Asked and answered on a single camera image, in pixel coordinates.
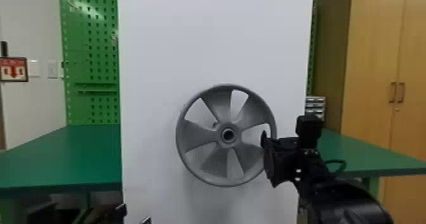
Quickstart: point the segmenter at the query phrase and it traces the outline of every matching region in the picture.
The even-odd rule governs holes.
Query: wheel spoke
[[[231,94],[232,90],[230,89],[219,89],[202,97],[207,108],[219,122],[230,121]]]
[[[246,143],[237,145],[234,150],[244,173],[251,169],[263,155],[262,148]]]
[[[214,176],[228,177],[229,150],[217,146],[201,164],[200,169]]]
[[[258,99],[249,96],[238,113],[236,125],[242,129],[248,129],[267,123],[265,109],[267,108]]]
[[[194,122],[184,120],[180,139],[179,143],[183,146],[184,151],[188,152],[194,148],[214,142],[216,134],[213,129],[207,129]]]

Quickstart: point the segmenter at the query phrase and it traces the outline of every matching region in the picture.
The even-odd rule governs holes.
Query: red sign
[[[0,57],[1,81],[28,81],[26,58]]]

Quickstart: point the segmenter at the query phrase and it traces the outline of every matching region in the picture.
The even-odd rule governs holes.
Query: gray wheel
[[[233,91],[241,91],[247,95],[234,119],[231,118]],[[216,118],[216,122],[210,127],[186,119],[188,111],[199,99]],[[268,124],[271,137],[276,138],[275,119],[266,102],[253,91],[234,84],[214,86],[195,95],[184,106],[177,123],[176,145],[183,164],[198,179],[220,187],[242,185],[254,179],[263,170],[262,148],[259,144],[243,140],[245,130]],[[198,164],[187,157],[188,152],[212,143],[212,150]],[[236,164],[229,162],[231,152],[235,153],[233,157],[242,170],[242,175],[237,178],[229,176],[230,170],[234,168],[232,165]]]

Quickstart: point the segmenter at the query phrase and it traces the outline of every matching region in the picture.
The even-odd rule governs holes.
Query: green table
[[[344,178],[426,174],[426,162],[324,130],[324,160],[344,159]],[[121,190],[120,126],[67,126],[0,154],[0,198]]]
[[[345,160],[347,167],[341,177],[362,178],[375,197],[381,176],[426,174],[426,162],[325,129],[319,139],[318,149],[324,160]]]
[[[67,126],[0,153],[2,224],[20,215],[16,197],[86,194],[78,222],[88,214],[90,192],[121,189],[119,125]]]

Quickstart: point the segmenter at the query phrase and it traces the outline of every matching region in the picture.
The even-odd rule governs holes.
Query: metal drawer unit
[[[324,121],[325,116],[325,97],[307,96],[305,103],[305,114],[315,114]]]

